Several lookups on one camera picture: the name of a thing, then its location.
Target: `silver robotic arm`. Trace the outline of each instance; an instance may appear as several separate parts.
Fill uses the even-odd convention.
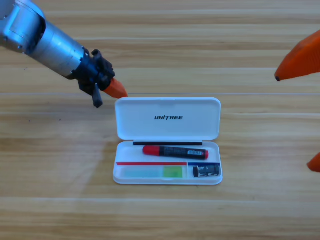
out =
[[[90,56],[85,47],[47,21],[31,0],[0,0],[0,46],[25,54],[66,79],[77,79],[96,108],[103,104],[100,91],[117,99],[128,96],[99,50]]]

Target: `red marker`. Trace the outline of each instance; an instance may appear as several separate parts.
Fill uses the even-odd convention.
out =
[[[209,152],[204,149],[170,147],[170,146],[154,146],[154,145],[144,146],[143,153],[146,155],[159,156],[159,157],[172,157],[172,158],[184,158],[184,159],[196,159],[196,160],[206,160],[209,157]]]

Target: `wooden table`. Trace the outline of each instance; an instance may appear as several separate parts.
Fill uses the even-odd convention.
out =
[[[217,186],[118,185],[114,103],[0,50],[1,240],[318,240],[319,75],[274,72],[317,0],[36,0],[110,60],[130,97],[222,103]]]

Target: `metal cylinder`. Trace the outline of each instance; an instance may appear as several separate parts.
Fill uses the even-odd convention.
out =
[[[83,46],[46,21],[42,38],[28,56],[57,74],[67,77],[78,68],[84,54]]]
[[[17,53],[25,53],[35,40],[41,17],[25,5],[15,4],[12,7],[10,14],[0,21],[0,45]]]

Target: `red pen cap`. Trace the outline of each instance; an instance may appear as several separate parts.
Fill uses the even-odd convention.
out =
[[[143,153],[146,155],[160,156],[160,147],[147,145],[143,147]]]

